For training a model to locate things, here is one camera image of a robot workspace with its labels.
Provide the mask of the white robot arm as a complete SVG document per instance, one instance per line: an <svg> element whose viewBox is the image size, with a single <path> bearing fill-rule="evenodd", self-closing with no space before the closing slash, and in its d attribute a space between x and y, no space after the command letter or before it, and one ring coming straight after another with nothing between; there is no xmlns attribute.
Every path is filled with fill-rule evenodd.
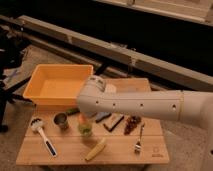
<svg viewBox="0 0 213 171"><path fill-rule="evenodd" d="M87 117L98 112L117 112L151 119L177 121L206 129L213 136L213 92L198 91L105 91L106 81L91 76L77 96L77 106Z"/></svg>

